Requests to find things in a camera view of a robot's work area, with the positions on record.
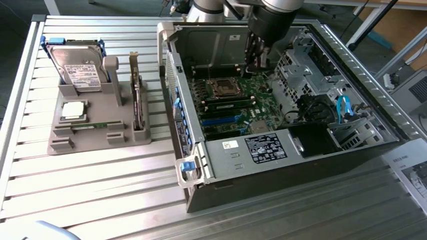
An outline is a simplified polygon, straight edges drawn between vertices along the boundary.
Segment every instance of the slatted aluminum table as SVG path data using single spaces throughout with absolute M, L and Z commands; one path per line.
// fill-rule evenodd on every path
M 343 175 L 185 213 L 156 63 L 156 25 L 180 18 L 37 17 L 0 133 L 0 228 L 44 220 L 83 240 L 427 238 L 426 216 L 379 159 Z M 101 38 L 123 81 L 128 54 L 139 52 L 149 145 L 47 155 L 59 74 L 39 47 L 41 35 Z

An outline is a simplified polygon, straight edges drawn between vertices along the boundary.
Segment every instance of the motherboard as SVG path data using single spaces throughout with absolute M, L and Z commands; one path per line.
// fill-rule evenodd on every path
M 216 77 L 192 79 L 189 90 L 204 137 L 208 141 L 264 133 L 283 121 L 270 78 Z

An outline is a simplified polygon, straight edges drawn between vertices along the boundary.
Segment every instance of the black cylinder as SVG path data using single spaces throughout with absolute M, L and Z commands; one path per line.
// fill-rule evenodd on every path
M 296 10 L 278 12 L 266 7 L 254 6 L 247 26 L 251 32 L 264 40 L 268 47 L 286 37 L 296 12 Z

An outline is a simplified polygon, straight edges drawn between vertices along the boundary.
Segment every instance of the power supply label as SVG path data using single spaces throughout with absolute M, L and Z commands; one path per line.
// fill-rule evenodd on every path
M 256 164 L 288 157 L 275 133 L 248 137 L 244 141 L 252 160 Z
M 76 88 L 92 88 L 101 86 L 95 65 L 64 65 L 64 67 Z

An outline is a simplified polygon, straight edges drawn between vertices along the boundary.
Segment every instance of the gray plastic stand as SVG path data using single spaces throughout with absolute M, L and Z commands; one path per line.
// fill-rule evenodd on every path
M 143 81 L 141 107 L 144 130 L 133 128 L 133 98 L 131 82 L 117 80 L 117 57 L 107 56 L 103 60 L 111 82 L 101 83 L 101 91 L 77 92 L 73 85 L 59 86 L 59 96 L 53 115 L 49 145 L 47 153 L 60 155 L 85 151 L 121 148 L 149 144 L 149 112 L 147 83 Z M 83 102 L 85 114 L 83 119 L 61 120 L 63 106 L 68 102 Z M 73 130 L 75 124 L 105 123 L 104 128 Z

